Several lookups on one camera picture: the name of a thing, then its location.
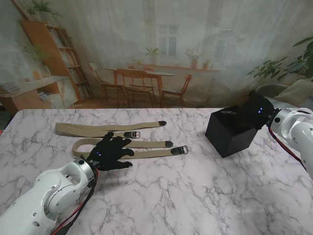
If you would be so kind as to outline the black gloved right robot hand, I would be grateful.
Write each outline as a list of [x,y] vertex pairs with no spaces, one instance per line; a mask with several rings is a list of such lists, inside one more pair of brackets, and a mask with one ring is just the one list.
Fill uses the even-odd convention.
[[235,121],[239,126],[260,130],[266,125],[275,108],[273,104],[261,94],[250,91],[248,101],[238,108]]

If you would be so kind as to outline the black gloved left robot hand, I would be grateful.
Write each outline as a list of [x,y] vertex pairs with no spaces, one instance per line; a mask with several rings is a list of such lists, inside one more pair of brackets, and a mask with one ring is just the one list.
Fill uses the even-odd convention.
[[134,156],[133,150],[125,148],[132,142],[131,139],[113,137],[113,132],[108,132],[103,139],[96,144],[90,152],[87,160],[91,163],[96,162],[96,167],[100,171],[130,168],[131,162],[120,162],[124,156]]

